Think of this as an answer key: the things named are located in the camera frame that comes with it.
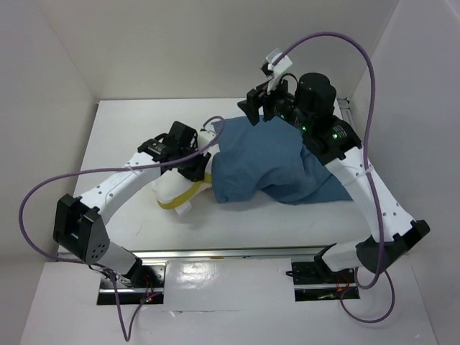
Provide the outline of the white pillow yellow edge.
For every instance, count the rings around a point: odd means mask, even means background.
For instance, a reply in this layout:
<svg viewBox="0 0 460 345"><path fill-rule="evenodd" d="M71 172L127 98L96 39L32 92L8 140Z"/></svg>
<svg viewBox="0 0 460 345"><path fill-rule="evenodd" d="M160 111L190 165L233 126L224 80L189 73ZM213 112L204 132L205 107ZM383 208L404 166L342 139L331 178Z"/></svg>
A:
<svg viewBox="0 0 460 345"><path fill-rule="evenodd" d="M214 155L219 152L219 146L215 144L206 150L198 149L198 152L211 153L203 180L187 180L174 169L167 171L150 183L160 208L174 210L178 215L183 215L191 209L192 199L212 186L212 162Z"/></svg>

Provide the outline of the blue pillowcase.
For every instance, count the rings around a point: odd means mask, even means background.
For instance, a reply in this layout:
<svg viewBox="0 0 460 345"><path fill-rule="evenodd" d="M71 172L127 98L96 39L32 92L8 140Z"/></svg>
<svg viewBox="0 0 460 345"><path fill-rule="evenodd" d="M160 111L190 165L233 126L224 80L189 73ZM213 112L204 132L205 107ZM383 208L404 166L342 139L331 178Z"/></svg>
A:
<svg viewBox="0 0 460 345"><path fill-rule="evenodd" d="M288 205L350 201L351 196L281 119L252 126L246 117L213 125L220 133L211 166L218 203L249 201L261 191Z"/></svg>

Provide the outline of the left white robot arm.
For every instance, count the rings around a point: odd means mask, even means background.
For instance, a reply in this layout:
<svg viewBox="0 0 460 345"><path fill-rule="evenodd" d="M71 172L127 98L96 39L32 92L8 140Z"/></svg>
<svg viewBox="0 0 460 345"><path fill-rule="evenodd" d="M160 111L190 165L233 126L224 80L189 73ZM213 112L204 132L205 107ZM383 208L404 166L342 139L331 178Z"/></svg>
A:
<svg viewBox="0 0 460 345"><path fill-rule="evenodd" d="M170 131L142 143L125 166L95 188L64 195L55 214L53 239L84 264L113 272L127 287L142 283L151 270L133 252L112 242L111 217L144 186L152 183L158 205L183 215L192 198L210 188L210 148L216 133L175 121Z"/></svg>

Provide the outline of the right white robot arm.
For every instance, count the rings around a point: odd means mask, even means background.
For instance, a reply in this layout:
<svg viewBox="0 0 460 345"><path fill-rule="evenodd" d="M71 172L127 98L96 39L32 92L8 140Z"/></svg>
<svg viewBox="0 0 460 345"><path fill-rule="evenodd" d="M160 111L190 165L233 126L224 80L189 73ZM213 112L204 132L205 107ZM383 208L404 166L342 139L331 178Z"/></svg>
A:
<svg viewBox="0 0 460 345"><path fill-rule="evenodd" d="M415 220L396 201L365 157L357 133L335 114L335 100L336 89L326 76L306 73L294 93L287 81L274 89L265 82L237 104L252 125L278 118L297 129L306 149L345 188L369 225L367 239L332 244L315 256L313 272L322 282L358 267L380 275L430 231L426 221Z"/></svg>

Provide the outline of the aluminium side rail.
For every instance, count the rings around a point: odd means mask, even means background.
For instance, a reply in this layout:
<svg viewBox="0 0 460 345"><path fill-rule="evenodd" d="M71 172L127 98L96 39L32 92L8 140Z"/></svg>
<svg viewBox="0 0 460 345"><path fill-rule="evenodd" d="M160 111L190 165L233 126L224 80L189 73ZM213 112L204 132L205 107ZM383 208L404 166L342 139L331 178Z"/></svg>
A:
<svg viewBox="0 0 460 345"><path fill-rule="evenodd" d="M341 112L341 117L353 129L355 129L354 117L351 112L350 100L348 98L337 98L337 104Z"/></svg>

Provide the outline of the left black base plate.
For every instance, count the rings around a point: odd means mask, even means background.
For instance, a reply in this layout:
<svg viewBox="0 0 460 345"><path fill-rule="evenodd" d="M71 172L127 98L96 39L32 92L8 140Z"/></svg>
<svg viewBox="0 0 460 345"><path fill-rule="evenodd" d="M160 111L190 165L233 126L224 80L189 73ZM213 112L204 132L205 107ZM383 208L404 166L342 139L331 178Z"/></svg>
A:
<svg viewBox="0 0 460 345"><path fill-rule="evenodd" d="M165 263L145 265L134 282L115 274L119 304L138 305L143 300L146 305L162 305L165 271ZM96 305L116 305L114 284L108 273L101 276Z"/></svg>

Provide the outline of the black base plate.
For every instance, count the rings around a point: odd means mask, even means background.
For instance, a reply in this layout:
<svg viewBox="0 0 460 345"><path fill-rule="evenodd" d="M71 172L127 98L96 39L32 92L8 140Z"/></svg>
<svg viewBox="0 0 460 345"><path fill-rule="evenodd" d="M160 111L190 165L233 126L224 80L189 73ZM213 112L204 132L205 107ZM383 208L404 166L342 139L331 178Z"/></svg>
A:
<svg viewBox="0 0 460 345"><path fill-rule="evenodd" d="M321 277L314 262L292 262L285 273L293 281L296 302L360 299L353 269L332 272Z"/></svg>
<svg viewBox="0 0 460 345"><path fill-rule="evenodd" d="M115 274L119 304L138 305L143 300L146 305L162 305L165 271L165 263L145 265L134 282ZM96 305L116 305L114 284L108 273L101 276Z"/></svg>

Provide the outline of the aluminium front rail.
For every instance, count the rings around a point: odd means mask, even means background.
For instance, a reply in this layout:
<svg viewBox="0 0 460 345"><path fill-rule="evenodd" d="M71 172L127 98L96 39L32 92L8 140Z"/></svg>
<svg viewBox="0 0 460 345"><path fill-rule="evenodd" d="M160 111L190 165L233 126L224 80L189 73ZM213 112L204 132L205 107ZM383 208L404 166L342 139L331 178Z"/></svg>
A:
<svg viewBox="0 0 460 345"><path fill-rule="evenodd" d="M193 249L134 251L140 259L215 259L315 256L327 246L254 247L241 249Z"/></svg>

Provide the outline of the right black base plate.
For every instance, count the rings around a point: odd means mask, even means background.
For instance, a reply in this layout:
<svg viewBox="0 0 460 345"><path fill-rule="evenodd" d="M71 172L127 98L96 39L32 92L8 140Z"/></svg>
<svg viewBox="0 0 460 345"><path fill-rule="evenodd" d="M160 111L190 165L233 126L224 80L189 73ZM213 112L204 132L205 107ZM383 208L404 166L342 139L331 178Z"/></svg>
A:
<svg viewBox="0 0 460 345"><path fill-rule="evenodd" d="M353 269L332 272L321 277L314 262L292 262L285 273L293 281L296 302L360 299Z"/></svg>

